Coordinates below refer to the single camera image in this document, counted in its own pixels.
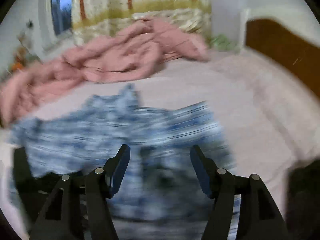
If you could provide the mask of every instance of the window pane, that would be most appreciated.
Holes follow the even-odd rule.
[[[71,28],[71,0],[51,0],[51,9],[56,35]]]

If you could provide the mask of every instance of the curtain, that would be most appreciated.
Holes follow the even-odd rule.
[[[211,0],[72,0],[75,43],[113,36],[145,16],[166,17],[186,32],[211,39]]]

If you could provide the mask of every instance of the crumpled blanket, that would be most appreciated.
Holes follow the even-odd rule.
[[[205,102],[179,110],[139,107],[133,85],[119,95],[92,96],[80,110],[59,119],[22,120],[12,128],[12,142],[26,148],[34,177],[79,170],[86,174],[127,144],[127,171],[119,192],[108,200],[111,214],[119,218],[115,227],[120,239],[201,238],[212,202],[191,164],[192,145],[234,173],[221,126]],[[229,240],[235,239],[239,201],[234,212]]]
[[[157,71],[159,63],[179,57],[207,60],[207,46],[201,36],[183,33],[160,19],[138,20],[115,37],[97,37],[52,61],[14,74],[0,97],[2,123],[9,125],[84,80],[120,82],[146,78]]]

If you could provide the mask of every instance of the silver bolt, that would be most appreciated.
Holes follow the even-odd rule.
[[[224,168],[217,169],[217,172],[221,175],[226,174],[226,170]]]
[[[96,168],[96,169],[94,170],[94,172],[95,172],[96,174],[101,174],[101,173],[104,172],[104,170],[103,170],[103,168]]]
[[[61,179],[62,179],[63,181],[66,181],[66,180],[70,179],[70,176],[69,176],[68,174],[64,174],[64,175],[61,177]]]
[[[259,180],[260,179],[258,174],[252,174],[251,178],[254,179],[254,180]]]

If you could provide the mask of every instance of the mattress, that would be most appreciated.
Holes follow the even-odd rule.
[[[256,52],[210,53],[207,63],[177,59],[152,77],[131,83],[142,106],[178,109],[207,101],[224,128],[238,175],[259,174],[284,214],[288,169],[299,160],[316,157],[320,150],[320,105],[299,80]],[[30,115],[45,120],[60,117],[77,110],[93,94],[117,94],[126,83],[83,83]],[[24,214],[7,196],[14,146],[6,142],[9,131],[0,133],[0,208],[25,240]]]

